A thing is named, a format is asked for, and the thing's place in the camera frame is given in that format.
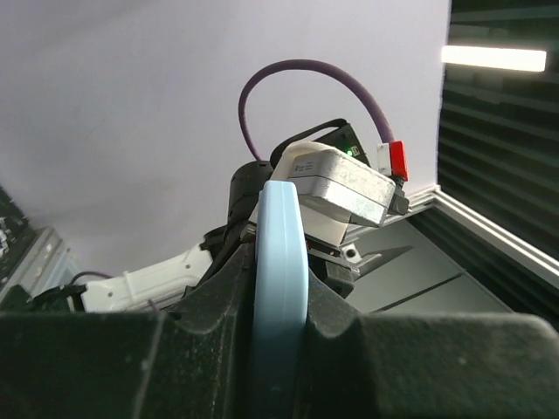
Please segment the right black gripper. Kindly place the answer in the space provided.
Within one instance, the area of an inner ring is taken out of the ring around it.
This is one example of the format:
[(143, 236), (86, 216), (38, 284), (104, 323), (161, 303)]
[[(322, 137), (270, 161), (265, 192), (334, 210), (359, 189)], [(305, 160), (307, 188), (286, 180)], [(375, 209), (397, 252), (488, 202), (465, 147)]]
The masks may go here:
[[(254, 300), (256, 277), (256, 244), (255, 237), (243, 237), (247, 223), (236, 223), (226, 228), (226, 248), (235, 253), (238, 247), (245, 251), (241, 262), (241, 273), (246, 276), (250, 301)], [(314, 275), (325, 286), (330, 288), (342, 299), (346, 299), (355, 289), (356, 282), (388, 264), (411, 249), (410, 246), (382, 249), (366, 254), (364, 261), (349, 262), (342, 251), (328, 250), (321, 244), (308, 239), (306, 242), (309, 275)]]

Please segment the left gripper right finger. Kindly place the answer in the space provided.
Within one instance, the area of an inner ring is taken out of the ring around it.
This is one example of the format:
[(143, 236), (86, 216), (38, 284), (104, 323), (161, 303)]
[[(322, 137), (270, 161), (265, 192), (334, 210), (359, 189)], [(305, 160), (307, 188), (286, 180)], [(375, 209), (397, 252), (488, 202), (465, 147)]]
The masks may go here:
[(298, 418), (555, 418), (558, 334), (515, 313), (358, 312), (311, 258)]

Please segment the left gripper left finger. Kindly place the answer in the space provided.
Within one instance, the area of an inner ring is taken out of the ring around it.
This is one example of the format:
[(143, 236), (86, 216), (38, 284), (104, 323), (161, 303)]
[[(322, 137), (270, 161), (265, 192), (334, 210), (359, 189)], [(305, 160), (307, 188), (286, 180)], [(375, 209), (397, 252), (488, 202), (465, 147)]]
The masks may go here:
[(171, 311), (3, 313), (4, 418), (246, 418), (254, 248)]

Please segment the phone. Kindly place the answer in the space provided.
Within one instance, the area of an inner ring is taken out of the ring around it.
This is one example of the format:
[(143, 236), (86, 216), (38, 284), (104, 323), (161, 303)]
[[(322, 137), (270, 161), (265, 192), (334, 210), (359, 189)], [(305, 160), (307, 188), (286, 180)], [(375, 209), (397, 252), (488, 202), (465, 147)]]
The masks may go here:
[(255, 244), (251, 415), (290, 418), (309, 295), (307, 244), (293, 183), (266, 182)]

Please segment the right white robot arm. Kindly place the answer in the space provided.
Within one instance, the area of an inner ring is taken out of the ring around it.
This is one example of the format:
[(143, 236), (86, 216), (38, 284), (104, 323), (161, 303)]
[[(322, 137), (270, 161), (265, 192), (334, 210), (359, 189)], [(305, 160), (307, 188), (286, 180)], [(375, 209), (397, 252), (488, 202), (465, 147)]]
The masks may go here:
[(296, 189), (312, 273), (347, 297), (365, 273), (342, 243), (351, 224), (379, 228), (388, 216), (409, 208), (405, 147), (388, 141), (370, 161), (355, 131), (343, 119), (320, 124), (283, 141), (268, 160), (252, 161), (231, 178), (224, 226), (201, 243), (158, 264), (109, 275), (83, 271), (25, 287), (29, 311), (109, 313), (165, 308), (217, 273), (233, 252), (256, 237), (259, 193), (268, 181)]

